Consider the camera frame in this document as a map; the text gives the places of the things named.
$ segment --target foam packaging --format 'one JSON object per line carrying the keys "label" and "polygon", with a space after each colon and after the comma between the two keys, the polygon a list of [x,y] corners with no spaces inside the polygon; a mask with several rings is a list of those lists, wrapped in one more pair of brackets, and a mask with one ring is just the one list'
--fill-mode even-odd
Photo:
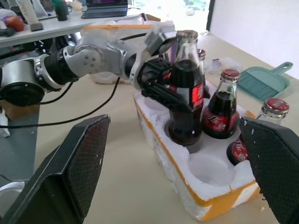
{"label": "foam packaging", "polygon": [[[216,88],[208,82],[207,85],[213,94]],[[167,108],[140,92],[134,94],[134,100],[142,132],[184,208],[193,218],[209,220],[258,196],[260,188],[249,161],[234,167],[226,156],[226,149],[237,139],[239,130],[226,140],[214,139],[202,132],[199,141],[186,148],[168,137],[170,116]],[[240,115],[246,113],[239,106],[237,111]]]}

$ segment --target coca-cola bottle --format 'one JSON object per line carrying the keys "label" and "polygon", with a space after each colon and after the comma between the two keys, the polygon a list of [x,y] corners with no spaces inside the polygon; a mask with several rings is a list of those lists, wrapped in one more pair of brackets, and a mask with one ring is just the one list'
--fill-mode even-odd
{"label": "coca-cola bottle", "polygon": [[204,98],[210,98],[209,87],[206,85],[205,66],[204,60],[206,58],[206,51],[203,49],[197,49],[197,55],[199,58],[199,71],[201,74],[202,82],[204,85]]}
{"label": "coca-cola bottle", "polygon": [[180,94],[193,112],[170,111],[169,135],[183,146],[193,145],[201,134],[200,115],[203,106],[203,83],[197,55],[197,32],[177,32],[177,57],[172,67],[169,89]]}
{"label": "coca-cola bottle", "polygon": [[[258,114],[256,119],[266,120],[281,125],[283,124],[284,119],[289,112],[289,109],[289,105],[282,99],[269,98],[264,102],[262,110]],[[244,144],[241,134],[236,141],[232,142],[228,146],[226,153],[228,159],[234,166],[239,162],[248,159],[246,145]]]}
{"label": "coca-cola bottle", "polygon": [[236,111],[236,88],[240,73],[225,69],[218,89],[202,116],[202,130],[217,139],[227,139],[235,133],[239,113]]}

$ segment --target robotic arm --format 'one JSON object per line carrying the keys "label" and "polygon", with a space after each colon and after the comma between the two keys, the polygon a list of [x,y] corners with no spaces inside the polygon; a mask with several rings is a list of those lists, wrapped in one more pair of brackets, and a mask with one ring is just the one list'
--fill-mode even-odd
{"label": "robotic arm", "polygon": [[130,79],[144,96],[173,111],[191,111],[180,95],[165,88],[165,77],[172,65],[158,57],[171,47],[175,37],[171,21],[153,25],[138,48],[122,40],[86,35],[75,47],[7,64],[0,74],[0,98],[17,106],[34,105],[48,91],[59,91],[66,83],[86,74],[108,71]]}

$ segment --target dustpan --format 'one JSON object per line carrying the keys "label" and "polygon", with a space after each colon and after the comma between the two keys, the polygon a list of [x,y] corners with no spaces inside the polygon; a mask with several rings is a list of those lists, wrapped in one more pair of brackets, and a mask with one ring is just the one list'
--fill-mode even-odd
{"label": "dustpan", "polygon": [[241,73],[238,87],[262,102],[271,97],[279,97],[290,87],[290,80],[283,74],[292,66],[291,62],[285,62],[273,70],[249,68]]}

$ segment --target black plastic panel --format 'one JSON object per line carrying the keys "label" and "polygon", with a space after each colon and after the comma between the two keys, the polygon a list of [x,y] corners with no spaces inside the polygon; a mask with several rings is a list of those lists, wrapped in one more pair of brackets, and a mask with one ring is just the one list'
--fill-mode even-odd
{"label": "black plastic panel", "polygon": [[280,224],[299,220],[299,137],[290,129],[242,118],[240,129],[261,193]]}
{"label": "black plastic panel", "polygon": [[109,116],[103,115],[75,125],[0,223],[83,223],[100,176],[109,124]]}

